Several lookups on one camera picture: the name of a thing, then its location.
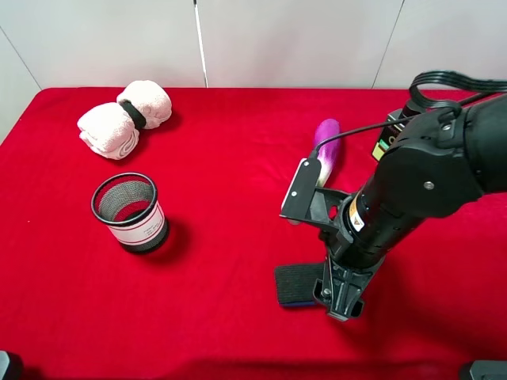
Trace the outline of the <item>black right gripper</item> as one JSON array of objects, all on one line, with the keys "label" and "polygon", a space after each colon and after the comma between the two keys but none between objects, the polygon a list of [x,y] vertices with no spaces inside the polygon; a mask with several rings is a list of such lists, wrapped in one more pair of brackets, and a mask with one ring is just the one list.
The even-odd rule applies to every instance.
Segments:
[{"label": "black right gripper", "polygon": [[329,232],[320,231],[318,238],[326,247],[326,258],[322,278],[314,285],[314,300],[336,320],[359,317],[364,308],[361,296],[384,259],[369,268],[349,267],[333,258],[330,245],[333,239]]}]

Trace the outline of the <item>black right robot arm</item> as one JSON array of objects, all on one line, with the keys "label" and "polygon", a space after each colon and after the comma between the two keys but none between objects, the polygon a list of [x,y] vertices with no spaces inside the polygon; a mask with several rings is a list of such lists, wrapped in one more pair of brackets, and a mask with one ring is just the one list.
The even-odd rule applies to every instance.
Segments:
[{"label": "black right robot arm", "polygon": [[337,206],[315,300],[329,316],[360,315],[361,295],[386,254],[426,219],[441,219],[506,190],[506,97],[416,116],[375,172]]}]

